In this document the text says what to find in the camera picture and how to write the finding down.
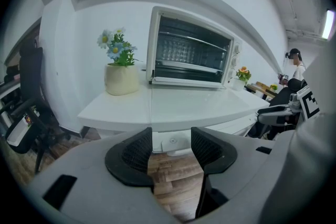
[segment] blue flower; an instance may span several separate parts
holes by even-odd
[[[137,50],[136,46],[125,47],[125,50]]]
[[[120,57],[120,54],[125,50],[121,42],[114,43],[113,47],[110,47],[107,51],[108,57],[113,60],[116,60]]]

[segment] ceiling light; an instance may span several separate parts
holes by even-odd
[[[328,37],[330,35],[332,23],[334,22],[334,16],[335,16],[335,12],[333,12],[331,10],[327,11],[327,18],[326,18],[326,21],[325,21],[322,38],[328,39]]]

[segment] green leaves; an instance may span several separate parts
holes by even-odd
[[[134,53],[131,50],[124,50],[114,63],[117,66],[134,66],[133,56]]]
[[[126,41],[126,42],[124,42],[123,46],[124,46],[124,48],[125,48],[125,47],[130,47],[131,44],[130,44],[129,42]]]
[[[115,34],[114,35],[114,42],[124,42],[124,34]]]

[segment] white shirt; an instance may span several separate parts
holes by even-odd
[[[295,70],[295,72],[294,72],[294,75],[293,75],[293,78],[294,79],[298,79],[298,80],[303,80],[303,72],[305,72],[305,70],[306,70],[306,68],[304,67],[304,65],[303,64],[300,64],[297,68],[296,68],[296,70]]]

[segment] wooden floor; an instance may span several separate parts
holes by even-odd
[[[53,146],[52,151],[60,157],[71,148],[99,139],[96,130],[90,129],[85,138],[71,136]],[[8,162],[15,179],[27,185],[34,177],[36,153],[30,150],[26,154],[15,153],[2,138],[0,149]],[[44,170],[54,161],[44,154],[40,170]],[[180,221],[195,218],[200,198],[203,170],[193,154],[170,157],[166,154],[151,155],[148,163],[148,175],[154,180],[154,195],[158,202]]]

